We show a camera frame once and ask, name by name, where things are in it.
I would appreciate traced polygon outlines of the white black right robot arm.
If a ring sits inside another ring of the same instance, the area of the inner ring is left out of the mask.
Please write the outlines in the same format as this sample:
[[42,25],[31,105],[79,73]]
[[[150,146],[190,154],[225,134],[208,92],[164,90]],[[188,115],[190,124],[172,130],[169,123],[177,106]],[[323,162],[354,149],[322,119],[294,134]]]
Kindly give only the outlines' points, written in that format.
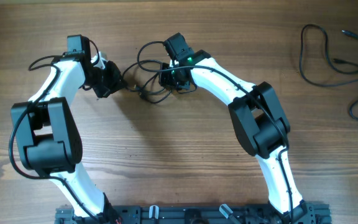
[[163,85],[184,88],[192,82],[227,105],[239,144],[262,169],[272,223],[314,223],[313,208],[293,179],[288,159],[290,124],[273,87],[236,77],[204,50],[194,52],[180,33],[162,44],[170,57],[162,73]]

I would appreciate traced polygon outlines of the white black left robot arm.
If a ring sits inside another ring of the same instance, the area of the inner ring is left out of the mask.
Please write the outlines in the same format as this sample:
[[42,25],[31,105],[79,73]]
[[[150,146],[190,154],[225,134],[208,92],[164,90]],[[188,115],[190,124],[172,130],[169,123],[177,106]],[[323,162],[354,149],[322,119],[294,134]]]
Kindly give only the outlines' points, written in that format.
[[21,176],[49,180],[62,191],[72,209],[59,223],[122,223],[81,162],[82,140],[70,111],[80,89],[107,98],[127,85],[114,62],[101,52],[91,55],[92,46],[83,35],[69,35],[67,51],[49,56],[50,75],[40,90],[11,108],[9,160]]

